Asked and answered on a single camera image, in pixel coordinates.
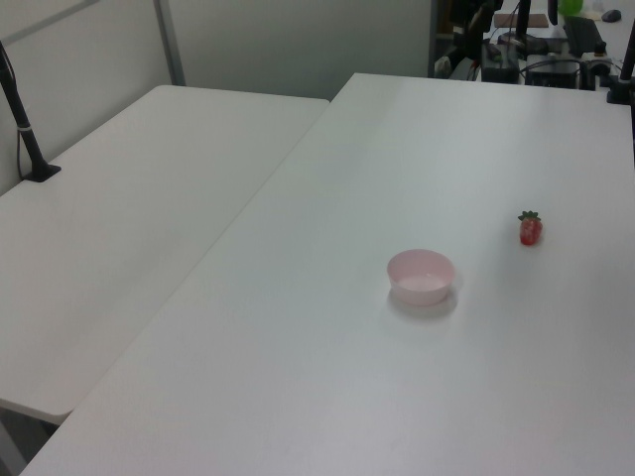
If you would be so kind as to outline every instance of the floor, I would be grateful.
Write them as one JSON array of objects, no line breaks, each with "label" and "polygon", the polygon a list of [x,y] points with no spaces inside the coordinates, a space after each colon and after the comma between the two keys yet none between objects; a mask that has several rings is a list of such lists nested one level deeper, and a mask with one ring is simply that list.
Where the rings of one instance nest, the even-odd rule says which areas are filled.
[{"label": "floor", "polygon": [[18,476],[57,427],[8,410],[0,410],[0,476]]}]

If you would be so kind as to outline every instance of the computer mouse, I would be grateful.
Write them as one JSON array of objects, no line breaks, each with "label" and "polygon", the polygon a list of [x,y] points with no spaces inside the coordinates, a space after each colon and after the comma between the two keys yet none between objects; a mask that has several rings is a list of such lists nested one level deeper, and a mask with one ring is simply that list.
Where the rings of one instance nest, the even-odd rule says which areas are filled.
[{"label": "computer mouse", "polygon": [[602,15],[602,22],[615,23],[622,19],[622,12],[619,10],[609,10]]}]

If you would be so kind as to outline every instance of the green object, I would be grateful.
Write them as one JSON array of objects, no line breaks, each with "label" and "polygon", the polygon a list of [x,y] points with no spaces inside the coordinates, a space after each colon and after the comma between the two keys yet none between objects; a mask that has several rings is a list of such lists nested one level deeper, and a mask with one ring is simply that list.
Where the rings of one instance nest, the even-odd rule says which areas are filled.
[{"label": "green object", "polygon": [[519,219],[520,221],[523,221],[523,220],[524,220],[524,219],[526,219],[526,218],[533,218],[533,219],[535,219],[535,220],[542,221],[542,220],[538,217],[538,212],[537,212],[537,211],[532,211],[532,210],[529,210],[529,211],[523,211],[523,214],[522,214],[522,215],[520,215],[520,216],[518,217],[518,219]]},{"label": "green object", "polygon": [[558,2],[558,11],[561,15],[577,15],[582,10],[584,0],[560,0]]}]

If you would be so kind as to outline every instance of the black pole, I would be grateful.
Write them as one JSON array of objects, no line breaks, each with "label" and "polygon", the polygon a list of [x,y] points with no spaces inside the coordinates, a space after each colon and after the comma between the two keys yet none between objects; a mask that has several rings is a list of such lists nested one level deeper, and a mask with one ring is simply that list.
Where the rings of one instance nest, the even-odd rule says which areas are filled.
[{"label": "black pole", "polygon": [[624,56],[624,65],[622,72],[616,81],[611,84],[611,90],[606,95],[606,101],[611,104],[630,104],[631,101],[631,76],[633,67],[635,66],[635,21],[631,29],[631,37],[626,47],[626,55]]},{"label": "black pole", "polygon": [[4,95],[7,97],[9,107],[11,108],[13,117],[18,125],[18,131],[22,136],[24,145],[27,148],[29,157],[31,158],[31,172],[26,174],[24,179],[39,182],[45,181],[59,172],[61,168],[47,164],[47,161],[45,161],[42,157],[40,146],[38,146],[38,141],[36,140],[33,129],[31,129],[31,123],[27,117],[27,112],[24,110],[20,94],[18,94],[16,78],[13,75],[7,53],[5,52],[2,43],[0,43],[0,82],[2,82]]},{"label": "black pole", "polygon": [[518,17],[516,17],[516,38],[524,40],[529,26],[529,12],[532,8],[532,0],[520,0],[518,5]]}]

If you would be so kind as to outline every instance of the cable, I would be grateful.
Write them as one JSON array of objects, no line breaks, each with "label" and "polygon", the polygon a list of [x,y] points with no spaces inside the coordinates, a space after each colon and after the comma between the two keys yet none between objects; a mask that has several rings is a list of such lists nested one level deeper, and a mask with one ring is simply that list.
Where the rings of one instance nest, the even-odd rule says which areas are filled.
[{"label": "cable", "polygon": [[492,35],[489,37],[489,40],[488,40],[489,43],[491,43],[492,39],[496,35],[496,32],[500,30],[501,28],[505,28],[508,22],[509,22],[509,28],[510,28],[509,31],[511,32],[511,25],[512,23],[514,23],[514,15],[516,14],[516,11],[518,10],[519,7],[520,7],[520,2],[516,4],[516,8],[512,11],[511,15],[507,17],[507,20],[505,20],[505,23],[503,23],[500,27],[496,27],[496,30],[494,30],[494,33],[492,33]]},{"label": "cable", "polygon": [[22,176],[22,167],[20,167],[20,131],[16,131],[18,133],[17,135],[17,139],[18,139],[18,150],[16,153],[16,162],[18,163],[18,176],[20,177],[20,180],[24,180],[24,177]]},{"label": "cable", "polygon": [[579,61],[578,59],[546,59],[544,61],[538,61],[538,62],[535,62],[534,64],[530,64],[529,66],[523,67],[518,72],[522,74],[523,72],[529,71],[530,69],[534,69],[535,67],[546,66],[547,64],[556,64],[559,62],[574,62],[577,65],[580,65],[581,63],[581,61]]}]

